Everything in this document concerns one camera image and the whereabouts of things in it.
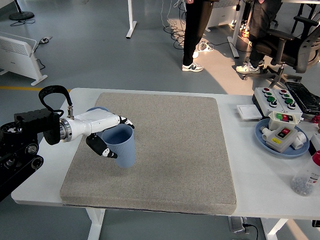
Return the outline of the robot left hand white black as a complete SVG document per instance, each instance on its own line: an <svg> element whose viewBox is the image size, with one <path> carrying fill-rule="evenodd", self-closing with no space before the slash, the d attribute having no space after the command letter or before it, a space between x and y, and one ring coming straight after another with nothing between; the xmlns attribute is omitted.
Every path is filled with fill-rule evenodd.
<svg viewBox="0 0 320 240"><path fill-rule="evenodd" d="M120 124L134 128L133 123L126 117L96 108L79 114L68 121L71 129L71 140L86 136L86 144L99 156L116 159L118 155L109 149L107 144L96 133L111 129Z"/></svg>

